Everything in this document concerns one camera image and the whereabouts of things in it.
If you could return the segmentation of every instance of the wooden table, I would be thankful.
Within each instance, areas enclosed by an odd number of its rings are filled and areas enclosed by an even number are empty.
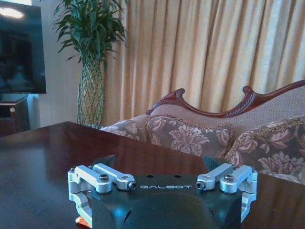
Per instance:
[[[124,173],[200,174],[195,156],[65,122],[0,138],[0,228],[70,229],[78,216],[67,171],[114,154]],[[305,186],[259,176],[243,228],[304,228]]]

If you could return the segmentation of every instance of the wooden cabinet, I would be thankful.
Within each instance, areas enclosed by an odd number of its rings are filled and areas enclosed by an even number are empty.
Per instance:
[[[0,136],[29,129],[27,96],[15,101],[0,101]]]

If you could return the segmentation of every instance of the black tv screen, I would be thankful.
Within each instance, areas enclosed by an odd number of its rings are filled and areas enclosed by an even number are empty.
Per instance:
[[[0,94],[46,93],[41,10],[0,0]]]

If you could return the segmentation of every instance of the throw pillow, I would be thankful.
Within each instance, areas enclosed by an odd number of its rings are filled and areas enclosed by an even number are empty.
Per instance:
[[[305,117],[291,118],[241,134],[225,158],[264,174],[295,176],[305,184]]]
[[[100,130],[147,142],[144,133],[133,120],[123,120],[113,125],[103,127]]]
[[[169,116],[152,116],[146,125],[149,142],[195,156],[223,157],[233,133],[230,124],[195,126]]]

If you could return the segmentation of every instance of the beige curtain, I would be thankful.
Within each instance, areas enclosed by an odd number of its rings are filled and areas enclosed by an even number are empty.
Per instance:
[[[304,0],[129,0],[120,16],[128,41],[109,57],[105,125],[181,87],[219,112],[245,85],[268,93],[305,79]]]

